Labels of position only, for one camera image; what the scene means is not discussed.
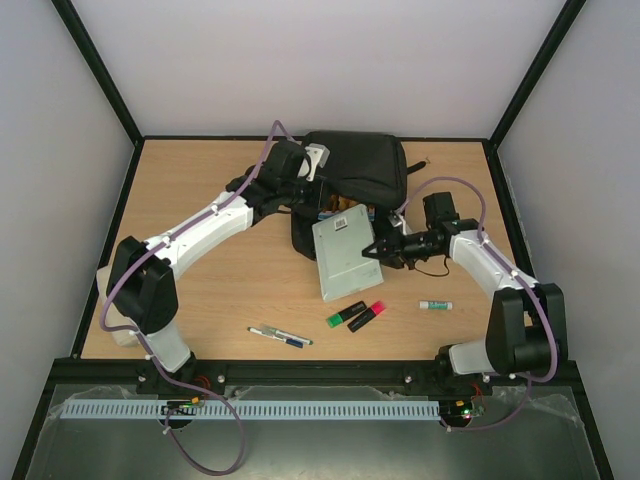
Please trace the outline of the grey notebook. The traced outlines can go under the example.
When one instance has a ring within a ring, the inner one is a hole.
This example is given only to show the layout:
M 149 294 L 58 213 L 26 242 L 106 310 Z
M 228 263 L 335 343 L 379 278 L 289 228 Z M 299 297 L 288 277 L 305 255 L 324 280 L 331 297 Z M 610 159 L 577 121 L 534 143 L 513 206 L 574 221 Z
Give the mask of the grey notebook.
M 383 283 L 378 260 L 362 250 L 374 242 L 365 205 L 358 204 L 312 226 L 321 297 L 331 302 Z

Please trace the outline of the black student bag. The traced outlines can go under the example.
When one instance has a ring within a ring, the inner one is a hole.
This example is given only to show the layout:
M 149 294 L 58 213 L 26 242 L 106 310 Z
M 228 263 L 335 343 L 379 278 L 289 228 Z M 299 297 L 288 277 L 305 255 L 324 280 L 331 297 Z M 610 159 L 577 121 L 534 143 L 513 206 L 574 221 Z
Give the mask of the black student bag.
M 390 134 L 317 130 L 308 133 L 303 146 L 322 145 L 329 156 L 316 170 L 320 185 L 309 200 L 291 213 L 294 250 L 316 259 L 312 226 L 327 211 L 333 196 L 365 204 L 374 209 L 372 228 L 376 239 L 391 230 L 389 215 L 407 198 L 408 176 L 425 168 L 426 162 L 407 163 L 399 138 Z

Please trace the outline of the beige pencil case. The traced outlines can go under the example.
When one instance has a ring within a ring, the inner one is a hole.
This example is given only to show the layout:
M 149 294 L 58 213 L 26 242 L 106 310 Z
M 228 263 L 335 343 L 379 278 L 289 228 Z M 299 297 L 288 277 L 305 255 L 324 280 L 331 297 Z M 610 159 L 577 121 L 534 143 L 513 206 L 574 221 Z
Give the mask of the beige pencil case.
M 96 281 L 97 290 L 99 296 L 99 313 L 102 314 L 103 307 L 107 300 L 107 284 L 111 274 L 111 267 L 109 265 L 97 270 Z M 111 305 L 106 313 L 105 325 L 107 327 L 119 327 L 119 326 L 132 326 L 133 323 L 128 317 L 124 317 L 116 308 L 115 305 Z M 131 333 L 130 330 L 119 330 L 111 332 L 111 336 L 114 342 L 120 347 L 132 348 L 139 345 L 137 337 Z

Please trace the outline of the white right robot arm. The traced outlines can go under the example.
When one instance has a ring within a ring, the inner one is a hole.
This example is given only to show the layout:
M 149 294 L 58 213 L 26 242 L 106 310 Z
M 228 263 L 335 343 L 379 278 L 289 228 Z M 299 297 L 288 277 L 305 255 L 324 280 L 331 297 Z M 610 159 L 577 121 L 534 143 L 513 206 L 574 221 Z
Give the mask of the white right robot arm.
M 403 215 L 390 216 L 390 226 L 362 255 L 396 269 L 413 270 L 418 261 L 442 256 L 462 267 L 491 301 L 485 336 L 440 349 L 436 379 L 455 392 L 471 374 L 515 376 L 534 382 L 551 380 L 567 358 L 564 295 L 553 283 L 543 284 L 501 253 L 479 222 L 463 219 L 449 192 L 423 198 L 426 229 L 411 233 Z

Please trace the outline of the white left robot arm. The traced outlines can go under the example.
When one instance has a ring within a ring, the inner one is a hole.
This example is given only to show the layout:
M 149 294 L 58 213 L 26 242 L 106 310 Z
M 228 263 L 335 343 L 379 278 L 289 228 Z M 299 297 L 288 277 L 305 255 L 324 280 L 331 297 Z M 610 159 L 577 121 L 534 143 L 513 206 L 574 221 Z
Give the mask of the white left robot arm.
M 112 262 L 96 275 L 101 328 L 137 340 L 165 371 L 182 369 L 193 354 L 174 319 L 177 281 L 225 240 L 282 207 L 308 201 L 329 155 L 328 147 L 319 144 L 268 144 L 255 166 L 195 215 L 144 241 L 122 240 Z

